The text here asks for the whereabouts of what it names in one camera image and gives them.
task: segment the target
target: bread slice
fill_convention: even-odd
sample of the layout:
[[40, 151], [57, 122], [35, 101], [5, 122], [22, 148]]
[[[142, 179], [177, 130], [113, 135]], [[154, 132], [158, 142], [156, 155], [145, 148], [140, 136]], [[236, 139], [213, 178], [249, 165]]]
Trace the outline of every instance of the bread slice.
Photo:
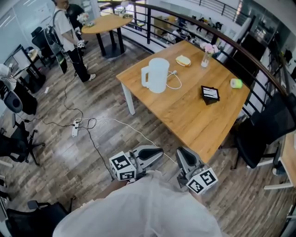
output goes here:
[[181, 64], [184, 67], [187, 67], [187, 66], [189, 66], [191, 64], [190, 59], [183, 56], [183, 55], [180, 55], [180, 56], [176, 57], [176, 62]]

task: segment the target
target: power strip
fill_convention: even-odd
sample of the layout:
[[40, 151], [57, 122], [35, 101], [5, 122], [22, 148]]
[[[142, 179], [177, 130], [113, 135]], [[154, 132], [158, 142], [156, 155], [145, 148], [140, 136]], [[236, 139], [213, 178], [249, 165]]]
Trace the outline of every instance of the power strip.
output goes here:
[[72, 128], [72, 137], [78, 136], [78, 128], [79, 128], [79, 122], [77, 120], [74, 120], [74, 126]]

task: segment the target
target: white sleeve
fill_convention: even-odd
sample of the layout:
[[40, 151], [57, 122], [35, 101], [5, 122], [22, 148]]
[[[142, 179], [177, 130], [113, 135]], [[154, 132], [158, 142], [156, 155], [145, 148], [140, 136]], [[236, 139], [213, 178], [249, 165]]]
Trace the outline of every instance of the white sleeve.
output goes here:
[[55, 24], [59, 27], [61, 35], [72, 30], [70, 22], [64, 12], [58, 13], [58, 18], [56, 19]]

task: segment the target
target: wooden floor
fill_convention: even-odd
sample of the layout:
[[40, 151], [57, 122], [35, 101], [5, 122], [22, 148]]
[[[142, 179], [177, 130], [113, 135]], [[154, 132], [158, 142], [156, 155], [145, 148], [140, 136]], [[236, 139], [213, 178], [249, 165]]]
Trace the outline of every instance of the wooden floor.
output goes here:
[[[131, 116], [121, 84], [115, 78], [118, 73], [147, 57], [149, 53], [131, 42], [124, 41], [127, 46], [124, 55], [105, 59], [100, 56], [96, 37], [89, 39], [84, 61], [89, 65], [89, 72], [98, 76], [92, 82], [82, 83], [76, 78], [69, 84], [66, 105], [81, 109], [85, 118], [114, 118], [128, 123], [175, 159], [174, 152], [181, 145], [180, 141], [136, 98], [136, 114]], [[107, 45], [109, 36], [104, 35], [103, 41]], [[68, 66], [65, 75], [57, 66], [45, 71], [47, 81], [34, 95], [39, 103], [36, 117], [44, 116], [47, 123], [54, 121], [68, 125], [80, 117], [79, 111], [67, 111], [63, 105], [64, 88], [74, 76], [72, 65], [68, 63]], [[49, 92], [44, 94], [46, 87], [49, 87]], [[1, 127], [7, 129], [7, 136], [13, 132], [11, 114], [6, 110], [0, 120]], [[23, 118], [34, 118], [21, 115]], [[35, 150], [41, 167], [36, 167], [32, 159], [29, 164], [14, 163], [14, 168], [0, 166], [0, 174], [7, 177], [8, 193], [13, 198], [9, 208], [27, 211], [26, 202], [29, 200], [51, 203], [59, 201], [68, 205], [73, 195], [77, 197], [74, 202], [74, 208], [77, 208], [91, 199], [96, 199], [111, 182], [102, 158], [94, 149], [85, 129], [80, 130], [76, 138], [71, 137], [71, 127], [45, 125], [38, 120], [28, 124], [27, 129], [37, 129], [39, 133], [36, 134], [35, 141], [45, 142], [46, 147]], [[115, 121], [98, 121], [91, 134], [107, 163], [108, 158], [119, 151], [149, 144], [140, 134]], [[295, 191], [292, 188], [263, 190], [264, 185], [279, 184], [287, 180], [286, 176], [274, 176], [270, 165], [250, 170], [241, 161], [236, 171], [230, 171], [236, 155], [236, 149], [219, 150], [211, 159], [210, 166], [217, 174], [219, 184], [206, 193], [204, 202], [218, 220], [221, 229], [230, 236], [277, 237]], [[1, 159], [12, 162], [6, 157]], [[155, 167], [167, 180], [176, 183], [178, 167], [171, 160], [163, 157]]]

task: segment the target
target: black office chair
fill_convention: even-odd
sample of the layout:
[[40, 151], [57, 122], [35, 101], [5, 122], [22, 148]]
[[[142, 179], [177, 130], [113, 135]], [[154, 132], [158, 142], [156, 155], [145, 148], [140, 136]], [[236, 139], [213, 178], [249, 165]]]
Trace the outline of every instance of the black office chair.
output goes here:
[[50, 61], [49, 66], [51, 66], [55, 61], [55, 57], [52, 58], [54, 54], [46, 41], [44, 30], [41, 27], [38, 27], [31, 33], [31, 35], [33, 37], [32, 43], [41, 50], [42, 56]]
[[68, 211], [59, 202], [51, 205], [34, 200], [28, 202], [33, 212], [7, 209], [7, 228], [12, 237], [52, 237], [56, 226], [71, 212], [73, 200]]
[[[25, 129], [25, 123], [22, 121], [18, 124], [15, 121], [15, 114], [12, 115], [12, 126], [17, 126], [17, 129], [10, 138], [0, 135], [0, 156], [8, 156], [15, 162], [25, 161], [26, 163], [29, 163], [28, 158], [29, 154], [31, 154], [34, 163], [39, 166], [33, 153], [33, 149], [38, 146], [44, 147], [45, 143], [33, 144], [34, 134], [37, 130], [33, 131], [28, 140], [30, 133]], [[18, 158], [12, 156], [12, 153], [19, 155]]]
[[235, 147], [239, 152], [236, 163], [231, 169], [236, 169], [240, 157], [251, 168], [255, 168], [262, 157], [275, 157], [276, 152], [264, 154], [267, 145], [295, 129], [295, 95], [289, 94], [284, 99], [279, 93], [274, 94], [263, 112], [255, 112], [239, 125], [234, 137]]

